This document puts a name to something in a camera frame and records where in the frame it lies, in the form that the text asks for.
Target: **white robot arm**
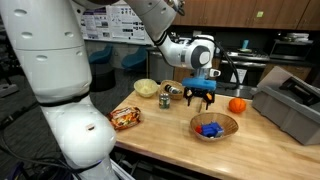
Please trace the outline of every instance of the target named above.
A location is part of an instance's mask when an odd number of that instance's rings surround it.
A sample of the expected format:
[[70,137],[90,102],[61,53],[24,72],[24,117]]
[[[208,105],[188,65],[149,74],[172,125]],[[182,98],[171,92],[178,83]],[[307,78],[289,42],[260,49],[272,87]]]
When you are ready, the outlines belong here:
[[[75,0],[77,5],[92,9],[114,2]],[[176,44],[166,35],[181,1],[126,2],[169,64],[189,69],[211,68],[212,42]],[[74,169],[96,165],[80,173],[81,179],[117,179],[108,155],[116,142],[116,133],[90,100],[91,73],[72,9],[69,0],[0,0],[10,42],[67,163]]]

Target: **blue object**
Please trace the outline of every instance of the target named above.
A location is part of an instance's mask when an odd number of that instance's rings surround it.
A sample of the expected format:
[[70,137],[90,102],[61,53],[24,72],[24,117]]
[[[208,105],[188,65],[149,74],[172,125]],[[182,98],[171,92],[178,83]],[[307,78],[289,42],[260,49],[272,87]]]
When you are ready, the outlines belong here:
[[89,56],[90,64],[105,64],[108,63],[112,55],[113,46],[107,44],[102,51],[97,51]]
[[182,80],[182,85],[185,87],[214,91],[216,90],[217,82],[214,80],[205,80],[201,78],[184,78]]
[[206,137],[215,137],[215,138],[221,137],[224,132],[217,122],[212,122],[210,124],[202,125],[201,129],[202,129],[201,134]]
[[124,69],[137,69],[144,66],[147,58],[147,50],[140,46],[134,54],[129,54],[123,58],[121,65]]
[[247,49],[248,44],[249,44],[249,40],[243,40],[242,49]]

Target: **gray bin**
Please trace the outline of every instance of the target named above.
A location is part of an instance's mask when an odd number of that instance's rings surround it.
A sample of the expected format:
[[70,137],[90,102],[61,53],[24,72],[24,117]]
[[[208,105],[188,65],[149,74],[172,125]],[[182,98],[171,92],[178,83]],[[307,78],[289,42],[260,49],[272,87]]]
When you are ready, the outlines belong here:
[[308,107],[288,91],[265,86],[252,106],[303,145],[320,144],[320,103]]

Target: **wicker basket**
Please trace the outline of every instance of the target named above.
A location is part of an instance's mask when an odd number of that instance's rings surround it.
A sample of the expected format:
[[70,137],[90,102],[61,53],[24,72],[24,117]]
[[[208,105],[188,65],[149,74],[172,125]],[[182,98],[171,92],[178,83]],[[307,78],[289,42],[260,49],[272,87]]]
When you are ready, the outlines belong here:
[[[224,133],[221,137],[219,138],[208,138],[205,137],[195,131],[195,128],[198,125],[201,124],[209,124],[212,121],[217,122],[222,129],[224,130]],[[201,113],[196,116],[194,116],[191,121],[190,121],[190,128],[191,131],[201,140],[203,141],[218,141],[224,138],[227,138],[234,133],[236,133],[239,129],[238,123],[231,118],[230,116],[220,114],[220,113]]]
[[[166,85],[173,86],[173,87],[179,89],[182,93],[179,93],[179,94],[169,93],[169,92],[167,92],[166,90],[164,90],[164,88],[166,87]],[[161,93],[168,93],[169,96],[170,96],[170,99],[180,100],[180,99],[183,98],[184,87],[183,87],[182,84],[179,83],[179,82],[171,81],[171,80],[163,80],[163,81],[161,82],[160,87],[159,87],[158,93],[159,93],[159,94],[161,94]]]

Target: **floor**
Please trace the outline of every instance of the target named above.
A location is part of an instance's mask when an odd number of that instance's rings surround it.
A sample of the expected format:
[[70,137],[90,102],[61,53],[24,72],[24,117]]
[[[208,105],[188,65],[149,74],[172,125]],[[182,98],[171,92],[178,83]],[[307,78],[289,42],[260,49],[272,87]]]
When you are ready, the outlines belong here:
[[[111,112],[133,91],[133,83],[144,77],[144,73],[115,69],[116,86],[103,92],[91,92],[90,97],[93,104],[103,114]],[[22,107],[29,106],[35,102],[35,96],[24,76],[12,75],[10,76],[10,80],[19,87],[19,91],[0,98],[0,120],[3,120]],[[0,79],[0,84],[3,83],[6,83],[6,81],[2,78]],[[6,128],[5,139],[9,147],[23,157],[39,158],[49,154],[53,157],[59,156],[59,147],[39,107],[26,112],[16,122]],[[154,159],[140,157],[132,154],[132,152],[126,152],[117,148],[113,152],[115,154],[114,160],[136,179],[212,179]],[[18,161],[18,159],[0,151],[0,179],[4,179]],[[31,168],[31,165],[26,163],[25,167]],[[34,171],[37,172],[34,168],[31,168],[27,172],[33,173]]]

